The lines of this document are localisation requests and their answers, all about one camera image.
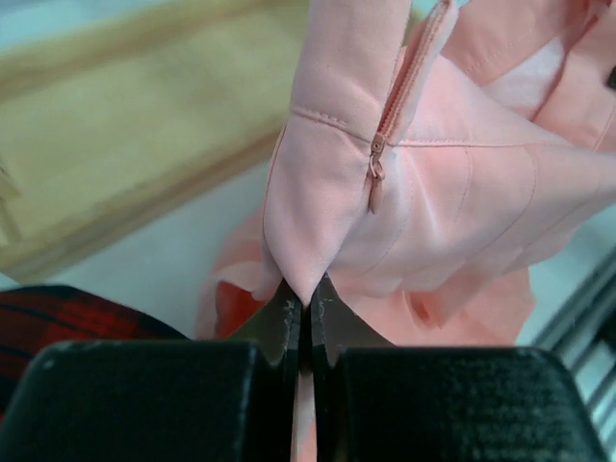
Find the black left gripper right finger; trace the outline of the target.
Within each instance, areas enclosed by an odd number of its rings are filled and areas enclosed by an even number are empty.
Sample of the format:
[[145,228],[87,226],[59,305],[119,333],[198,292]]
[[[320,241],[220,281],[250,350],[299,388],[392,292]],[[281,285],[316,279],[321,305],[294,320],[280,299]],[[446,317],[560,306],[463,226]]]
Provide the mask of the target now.
[[604,461],[574,379],[534,347],[401,347],[323,278],[310,303],[320,461]]

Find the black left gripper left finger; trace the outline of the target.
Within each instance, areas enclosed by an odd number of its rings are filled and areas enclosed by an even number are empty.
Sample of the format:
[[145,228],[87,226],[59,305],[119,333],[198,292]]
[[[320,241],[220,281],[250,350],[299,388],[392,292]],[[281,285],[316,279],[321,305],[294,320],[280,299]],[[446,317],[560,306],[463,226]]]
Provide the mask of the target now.
[[286,283],[222,340],[65,340],[1,409],[5,461],[288,461],[301,304]]

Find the pink skirt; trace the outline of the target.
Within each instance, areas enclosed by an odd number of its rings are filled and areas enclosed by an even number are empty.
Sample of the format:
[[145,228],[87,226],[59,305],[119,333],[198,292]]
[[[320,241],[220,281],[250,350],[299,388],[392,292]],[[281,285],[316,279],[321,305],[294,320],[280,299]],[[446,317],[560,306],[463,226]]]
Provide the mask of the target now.
[[528,270],[615,201],[615,5],[314,1],[262,207],[197,322],[225,339],[301,304],[293,452],[317,457],[310,303],[323,278],[397,347],[514,347]]

